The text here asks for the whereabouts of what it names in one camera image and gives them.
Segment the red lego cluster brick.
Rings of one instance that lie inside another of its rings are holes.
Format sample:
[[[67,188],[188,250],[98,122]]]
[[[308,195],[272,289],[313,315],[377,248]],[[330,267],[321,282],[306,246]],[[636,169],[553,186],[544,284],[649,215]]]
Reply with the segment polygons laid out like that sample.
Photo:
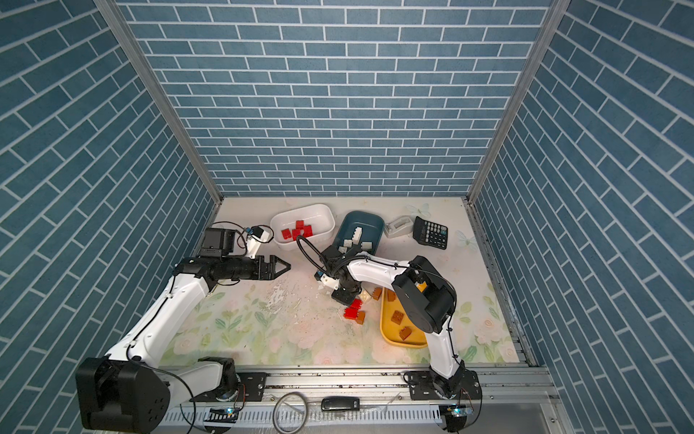
[[[358,318],[358,314],[361,310],[362,305],[363,301],[359,298],[356,298],[352,302],[352,304],[344,310],[343,317],[349,320],[356,320]]]

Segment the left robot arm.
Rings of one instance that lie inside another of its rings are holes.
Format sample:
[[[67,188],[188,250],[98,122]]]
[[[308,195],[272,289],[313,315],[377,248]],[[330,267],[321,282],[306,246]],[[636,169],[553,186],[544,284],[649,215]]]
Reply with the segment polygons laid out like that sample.
[[[167,412],[212,393],[219,401],[243,391],[231,358],[209,357],[176,370],[161,368],[166,348],[199,303],[223,280],[275,280],[291,266],[275,255],[188,258],[173,269],[155,304],[104,356],[76,371],[81,423],[88,430],[150,433]]]

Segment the brown lego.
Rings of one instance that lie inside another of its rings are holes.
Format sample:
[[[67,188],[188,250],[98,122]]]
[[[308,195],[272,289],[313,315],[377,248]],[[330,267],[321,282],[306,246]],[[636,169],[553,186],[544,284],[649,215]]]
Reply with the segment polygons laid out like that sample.
[[[395,310],[390,318],[390,321],[396,325],[401,325],[405,314],[398,310]]]

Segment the long white lego brick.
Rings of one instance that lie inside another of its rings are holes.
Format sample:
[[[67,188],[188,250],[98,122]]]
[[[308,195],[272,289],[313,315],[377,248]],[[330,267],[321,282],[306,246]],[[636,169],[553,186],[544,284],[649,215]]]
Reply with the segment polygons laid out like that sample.
[[[352,235],[352,242],[353,243],[359,243],[361,240],[361,235],[363,234],[363,228],[357,227],[354,230],[354,235]]]

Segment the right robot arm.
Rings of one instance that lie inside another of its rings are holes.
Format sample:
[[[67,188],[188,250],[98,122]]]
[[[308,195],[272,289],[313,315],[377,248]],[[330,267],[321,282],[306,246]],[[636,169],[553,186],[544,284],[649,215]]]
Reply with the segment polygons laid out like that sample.
[[[482,398],[476,372],[466,368],[453,344],[457,293],[425,257],[397,261],[356,249],[341,252],[329,247],[318,254],[318,259],[316,279],[332,289],[332,298],[345,307],[358,298],[364,282],[395,293],[404,314],[425,334],[429,377],[439,396],[453,399],[465,393],[472,400]]]

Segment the brown lego brick low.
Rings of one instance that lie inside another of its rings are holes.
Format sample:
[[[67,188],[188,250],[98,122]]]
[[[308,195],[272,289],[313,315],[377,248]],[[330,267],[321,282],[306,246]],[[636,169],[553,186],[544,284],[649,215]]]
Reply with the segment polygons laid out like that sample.
[[[405,341],[411,334],[412,334],[412,330],[410,327],[403,327],[403,329],[401,329],[399,331],[399,338],[402,341]]]

